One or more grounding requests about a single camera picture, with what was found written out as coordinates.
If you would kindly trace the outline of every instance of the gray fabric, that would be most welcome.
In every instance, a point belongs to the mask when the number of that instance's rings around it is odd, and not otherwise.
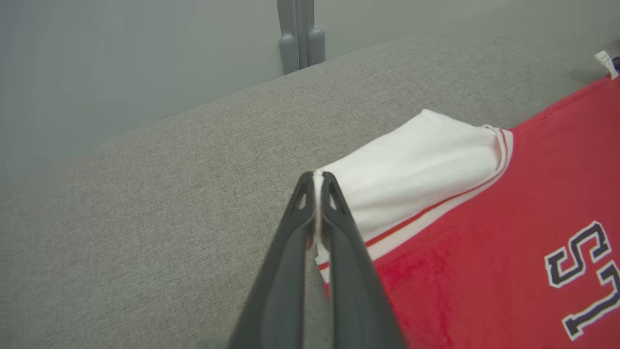
[[[34,199],[5,193],[12,346],[223,345],[303,171],[425,107],[512,127],[602,77],[591,57],[615,39],[611,19],[576,34],[537,34],[504,11],[129,132]],[[497,31],[472,35],[502,16]],[[318,275],[309,277],[308,347],[323,348],[329,308]]]

